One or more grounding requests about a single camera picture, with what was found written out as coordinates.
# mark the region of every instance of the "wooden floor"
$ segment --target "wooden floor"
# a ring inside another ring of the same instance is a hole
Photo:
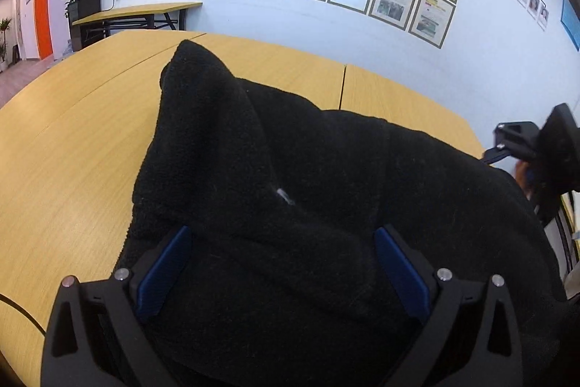
[[[9,67],[7,71],[0,73],[0,108],[4,107],[10,99],[38,76],[59,62],[55,61],[52,55],[41,61],[28,59],[20,61]]]

